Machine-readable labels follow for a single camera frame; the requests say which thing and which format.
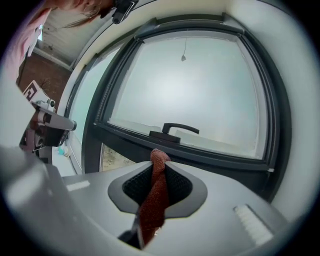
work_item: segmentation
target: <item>person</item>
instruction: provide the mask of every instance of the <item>person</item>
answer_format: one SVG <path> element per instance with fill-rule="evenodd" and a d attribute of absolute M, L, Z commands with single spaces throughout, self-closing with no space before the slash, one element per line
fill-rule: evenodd
<path fill-rule="evenodd" d="M 41 33 L 40 25 L 46 22 L 50 12 L 55 9 L 84 14 L 85 18 L 69 24 L 66 28 L 78 27 L 92 22 L 97 17 L 105 17 L 114 7 L 113 0 L 46 0 L 31 18 L 27 26 L 16 35 L 9 46 L 4 60 L 5 71 L 12 80 L 17 80 L 19 67 L 30 56 Z"/>

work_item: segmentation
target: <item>window glass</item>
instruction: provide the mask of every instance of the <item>window glass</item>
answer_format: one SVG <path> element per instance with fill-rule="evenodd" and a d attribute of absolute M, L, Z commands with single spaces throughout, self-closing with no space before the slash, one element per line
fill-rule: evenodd
<path fill-rule="evenodd" d="M 110 147 L 103 145 L 102 171 L 107 172 L 120 167 L 134 165 L 135 162 L 122 156 Z"/>
<path fill-rule="evenodd" d="M 77 139 L 82 143 L 84 134 L 84 128 L 87 118 L 87 113 L 91 100 L 94 96 L 98 83 L 113 57 L 116 55 L 119 49 L 111 52 L 104 60 L 100 61 L 92 69 L 90 69 L 83 77 L 80 87 L 78 89 L 76 98 L 74 100 L 71 119 L 76 121 L 77 127 L 74 131 Z"/>
<path fill-rule="evenodd" d="M 160 132 L 164 123 L 183 124 L 200 132 L 172 128 L 182 145 L 261 159 L 257 147 L 266 134 L 259 141 L 259 119 L 267 116 L 259 113 L 252 77 L 235 41 L 188 36 L 148 42 L 105 121 L 145 135 Z"/>

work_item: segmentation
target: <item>ceiling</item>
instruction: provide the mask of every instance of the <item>ceiling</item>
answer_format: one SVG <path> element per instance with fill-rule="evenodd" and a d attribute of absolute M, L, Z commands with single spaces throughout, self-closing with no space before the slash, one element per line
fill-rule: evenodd
<path fill-rule="evenodd" d="M 87 42 L 110 17 L 107 15 L 103 19 L 96 18 L 80 27 L 64 28 L 84 18 L 86 17 L 83 14 L 53 10 L 43 26 L 42 41 L 38 40 L 34 51 L 72 70 L 75 60 Z"/>

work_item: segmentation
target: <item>window frame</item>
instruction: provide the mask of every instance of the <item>window frame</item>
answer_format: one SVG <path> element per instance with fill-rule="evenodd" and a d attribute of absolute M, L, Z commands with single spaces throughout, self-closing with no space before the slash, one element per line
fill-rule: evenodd
<path fill-rule="evenodd" d="M 80 88 L 80 85 L 81 85 L 83 79 L 86 77 L 86 73 L 89 72 L 91 69 L 93 69 L 101 61 L 103 61 L 105 59 L 105 57 L 107 57 L 109 54 L 111 54 L 116 48 L 121 46 L 125 42 L 125 40 L 129 36 L 131 36 L 135 31 L 136 31 L 136 29 L 133 29 L 133 30 L 129 31 L 128 33 L 124 34 L 123 36 L 119 37 L 117 40 L 113 41 L 112 43 L 107 45 L 104 49 L 102 49 L 99 53 L 96 53 L 90 59 L 90 61 L 84 65 L 84 67 L 80 71 L 80 73 L 74 83 L 74 86 L 71 90 L 71 93 L 70 93 L 70 96 L 69 96 L 69 99 L 68 99 L 68 102 L 67 102 L 67 105 L 66 105 L 66 108 L 64 111 L 64 116 L 66 118 L 69 118 L 70 115 L 72 114 L 73 107 L 74 107 L 74 101 L 77 98 L 77 93 L 79 91 L 79 88 Z M 70 147 L 70 149 L 71 149 L 71 154 L 70 154 L 71 164 L 77 174 L 84 174 L 85 171 L 84 171 L 84 168 L 82 168 L 82 154 L 79 159 L 79 157 L 76 156 L 78 154 L 75 153 L 75 151 L 73 150 L 73 147 L 78 147 L 78 146 L 75 146 L 72 144 L 72 141 L 73 141 L 72 136 L 75 136 L 72 133 L 73 133 L 73 131 L 70 131 L 70 133 L 68 134 L 67 140 L 66 140 L 66 145 L 68 147 Z M 103 147 L 101 147 L 100 154 L 103 154 Z"/>
<path fill-rule="evenodd" d="M 258 72 L 257 67 L 255 66 L 253 60 L 251 59 L 250 53 L 247 51 L 247 49 L 245 48 L 244 44 L 239 40 L 239 38 L 235 35 L 232 34 L 226 34 L 226 33 L 221 33 L 221 32 L 215 32 L 215 31 L 207 31 L 207 30 L 194 30 L 194 31 L 190 31 L 190 30 L 184 30 L 184 31 L 179 31 L 179 32 L 174 32 L 174 33 L 163 33 L 161 35 L 157 35 L 157 36 L 151 36 L 148 39 L 143 39 L 143 43 L 140 44 L 139 46 L 137 46 L 136 51 L 140 52 L 141 48 L 143 47 L 145 44 L 149 44 L 149 43 L 153 43 L 153 42 L 160 42 L 162 40 L 167 40 L 167 39 L 176 39 L 179 37 L 194 37 L 194 36 L 200 36 L 200 37 L 208 37 L 208 38 L 215 38 L 215 39 L 222 39 L 222 40 L 227 40 L 227 41 L 232 41 L 234 43 L 237 44 L 237 46 L 239 47 L 239 50 L 241 51 L 241 54 L 244 58 L 244 62 L 246 62 L 246 65 L 249 69 L 250 75 L 252 75 L 252 80 L 253 80 L 253 87 L 254 87 L 254 91 L 255 91 L 255 99 L 257 100 L 257 109 L 258 111 L 258 116 L 260 117 L 258 119 L 258 133 L 257 133 L 257 141 L 260 143 L 257 143 L 257 149 L 256 149 L 256 153 L 260 156 L 262 156 L 261 158 L 263 158 L 265 151 L 266 151 L 266 137 L 267 137 L 267 127 L 268 127 L 268 114 L 267 112 L 267 104 L 266 104 L 266 99 L 265 99 L 265 93 L 264 93 L 264 89 L 263 89 L 263 85 L 262 85 L 262 81 L 260 79 L 260 75 Z M 135 61 L 137 55 L 133 55 L 132 58 L 133 61 Z M 116 84 L 113 86 L 113 91 L 110 95 L 110 99 L 104 109 L 104 114 L 103 117 L 101 117 L 98 121 L 98 123 L 101 123 L 103 125 L 107 125 L 108 123 L 106 123 L 103 119 L 110 119 L 112 117 L 112 113 L 115 107 L 114 102 L 117 102 L 117 97 L 119 96 L 119 93 L 121 91 L 121 87 L 123 82 L 125 81 L 128 73 L 131 72 L 132 70 L 132 66 L 133 63 L 131 63 L 131 59 L 128 60 L 128 62 L 126 63 L 126 65 L 123 67 L 123 70 L 121 71 L 121 74 L 119 75 L 119 79 L 116 81 Z M 265 127 L 265 133 L 264 131 L 261 131 L 260 128 L 262 127 L 262 125 Z M 185 145 L 185 147 L 191 147 L 191 148 L 196 148 L 199 149 L 199 147 L 193 147 L 193 146 L 188 146 Z M 206 150 L 206 148 L 200 148 L 200 150 L 204 151 L 204 152 L 215 152 L 214 150 Z M 229 156 L 236 156 L 236 153 L 228 153 L 228 152 L 218 152 L 216 151 L 216 154 L 220 154 L 220 155 L 229 155 Z M 255 159 L 254 157 L 247 157 L 247 156 L 242 156 L 242 158 L 245 159 Z"/>
<path fill-rule="evenodd" d="M 287 114 L 290 114 L 290 106 L 278 70 L 263 46 L 236 20 L 226 14 L 222 18 L 211 16 L 212 19 L 210 19 L 208 15 L 203 17 L 201 15 L 182 15 L 162 20 L 154 18 L 137 29 L 132 36 L 126 38 L 125 43 L 104 72 L 89 107 L 84 127 L 85 137 L 83 137 L 82 142 L 81 158 L 85 173 L 94 173 L 100 170 L 100 155 L 103 143 L 136 163 L 145 161 L 149 158 L 150 151 L 158 148 L 165 151 L 172 161 L 193 165 L 204 170 L 214 172 L 214 169 L 220 169 L 252 172 L 252 174 L 261 172 L 269 177 L 270 173 L 275 170 L 277 161 L 279 162 L 277 155 L 280 133 L 285 132 L 289 134 L 289 137 L 284 141 L 286 151 L 285 156 L 281 158 L 283 163 L 281 173 L 284 173 L 286 158 L 288 158 L 291 146 L 291 119 L 287 118 L 284 122 L 285 125 L 281 126 L 280 115 L 282 113 L 279 108 L 276 88 L 277 92 L 285 93 L 285 97 L 280 99 L 280 105 L 281 107 L 285 105 L 284 109 L 288 111 Z M 266 150 L 261 160 L 209 152 L 181 144 L 160 141 L 157 138 L 102 122 L 106 106 L 112 100 L 115 83 L 122 83 L 125 73 L 123 71 L 130 66 L 143 40 L 161 34 L 187 30 L 215 31 L 237 36 L 250 53 L 262 80 L 267 107 Z"/>

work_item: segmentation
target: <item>brick wall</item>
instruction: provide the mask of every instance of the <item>brick wall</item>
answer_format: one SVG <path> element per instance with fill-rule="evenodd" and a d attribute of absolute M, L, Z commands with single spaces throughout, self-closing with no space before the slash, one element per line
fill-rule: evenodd
<path fill-rule="evenodd" d="M 69 70 L 55 64 L 54 62 L 32 53 L 27 58 L 21 82 L 18 85 L 24 91 L 32 80 L 42 87 L 43 91 L 56 102 L 55 109 L 58 109 L 62 93 L 71 75 Z"/>

